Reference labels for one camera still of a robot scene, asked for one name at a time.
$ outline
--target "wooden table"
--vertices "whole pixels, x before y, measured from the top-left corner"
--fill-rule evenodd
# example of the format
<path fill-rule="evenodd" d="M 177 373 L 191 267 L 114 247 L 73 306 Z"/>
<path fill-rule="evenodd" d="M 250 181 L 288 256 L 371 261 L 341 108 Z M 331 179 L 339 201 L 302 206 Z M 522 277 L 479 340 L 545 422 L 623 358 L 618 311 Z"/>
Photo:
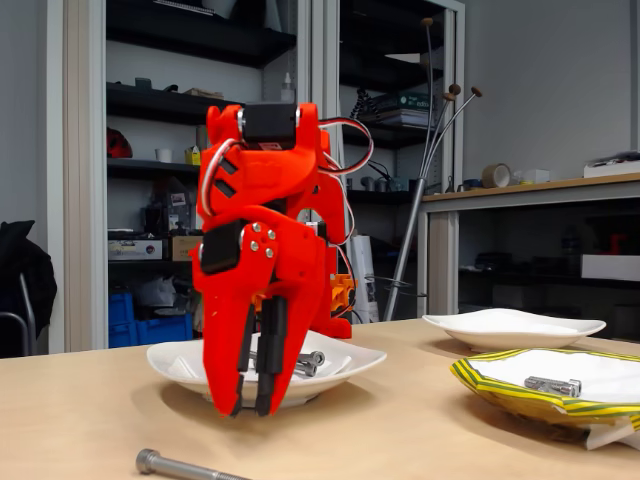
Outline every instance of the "wooden table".
<path fill-rule="evenodd" d="M 0 361 L 0 478 L 139 478 L 142 448 L 252 479 L 628 479 L 640 452 L 588 452 L 476 397 L 449 372 L 470 354 L 421 320 L 357 326 L 385 362 L 302 407 L 220 418 L 159 377 L 146 347 Z M 582 348 L 640 354 L 590 339 Z"/>

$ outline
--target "blue plastic crate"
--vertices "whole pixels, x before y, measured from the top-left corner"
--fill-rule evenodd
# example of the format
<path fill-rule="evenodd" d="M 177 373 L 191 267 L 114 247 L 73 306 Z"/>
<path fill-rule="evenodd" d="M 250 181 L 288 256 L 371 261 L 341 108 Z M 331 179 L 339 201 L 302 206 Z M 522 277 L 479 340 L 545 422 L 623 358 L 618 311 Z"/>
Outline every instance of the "blue plastic crate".
<path fill-rule="evenodd" d="M 156 318 L 153 320 L 139 320 L 138 341 L 140 345 L 150 345 L 161 342 L 180 342 L 193 338 L 191 314 L 179 317 Z"/>
<path fill-rule="evenodd" d="M 138 345 L 138 331 L 134 323 L 109 326 L 109 348 Z"/>
<path fill-rule="evenodd" d="M 133 297 L 130 293 L 109 295 L 109 326 L 133 323 Z"/>

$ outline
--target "gray wall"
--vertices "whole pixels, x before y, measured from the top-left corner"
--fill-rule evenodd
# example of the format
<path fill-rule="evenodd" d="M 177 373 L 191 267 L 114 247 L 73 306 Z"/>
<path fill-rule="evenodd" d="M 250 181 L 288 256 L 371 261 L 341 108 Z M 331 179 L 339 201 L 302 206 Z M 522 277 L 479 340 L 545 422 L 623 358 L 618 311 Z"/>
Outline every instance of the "gray wall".
<path fill-rule="evenodd" d="M 37 0 L 0 0 L 0 221 L 36 220 L 29 238 L 46 247 L 46 228 L 38 219 L 46 193 L 37 180 L 37 165 L 44 162 L 37 160 L 36 5 Z"/>
<path fill-rule="evenodd" d="M 489 164 L 582 176 L 631 143 L 629 0 L 463 0 L 464 178 Z"/>

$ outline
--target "wooden desk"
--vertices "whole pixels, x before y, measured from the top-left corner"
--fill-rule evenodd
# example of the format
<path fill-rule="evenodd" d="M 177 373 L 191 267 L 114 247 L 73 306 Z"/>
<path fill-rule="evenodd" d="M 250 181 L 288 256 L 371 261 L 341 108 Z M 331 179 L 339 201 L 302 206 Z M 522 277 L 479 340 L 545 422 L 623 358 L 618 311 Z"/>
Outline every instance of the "wooden desk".
<path fill-rule="evenodd" d="M 433 314 L 458 311 L 458 213 L 461 211 L 639 197 L 640 174 L 637 173 L 425 196 L 418 215 L 418 292 L 429 294 L 429 311 Z M 425 313 L 427 301 L 419 298 L 418 315 Z"/>
<path fill-rule="evenodd" d="M 630 447 L 551 442 L 477 398 L 449 372 L 470 352 L 421 320 L 357 326 L 353 342 L 389 356 L 269 418 L 219 418 L 152 371 L 146 347 L 1 360 L 0 478 L 140 478 L 134 459 L 146 447 L 262 480 L 615 480 L 637 471 Z M 579 346 L 640 354 L 606 340 Z"/>

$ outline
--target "white bowl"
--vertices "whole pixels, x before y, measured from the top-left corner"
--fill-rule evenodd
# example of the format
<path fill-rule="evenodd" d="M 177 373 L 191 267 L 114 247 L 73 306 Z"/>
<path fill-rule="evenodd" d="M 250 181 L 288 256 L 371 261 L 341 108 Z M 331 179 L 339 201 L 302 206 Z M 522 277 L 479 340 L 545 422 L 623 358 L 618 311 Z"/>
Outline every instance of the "white bowl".
<path fill-rule="evenodd" d="M 258 336 L 259 334 L 253 334 L 251 350 L 255 351 Z M 159 343 L 149 347 L 147 361 L 163 377 L 200 393 L 211 401 L 202 364 L 202 349 L 202 340 Z M 309 353 L 315 350 L 325 354 L 325 364 L 318 368 L 315 377 L 294 375 L 281 407 L 302 405 L 319 393 L 346 382 L 353 375 L 362 373 L 387 358 L 385 352 L 356 347 L 310 331 L 305 338 L 302 352 Z M 257 385 L 255 374 L 248 372 L 242 388 L 243 407 L 254 407 Z"/>
<path fill-rule="evenodd" d="M 562 348 L 607 326 L 601 320 L 546 317 L 504 308 L 422 318 L 476 351 Z"/>

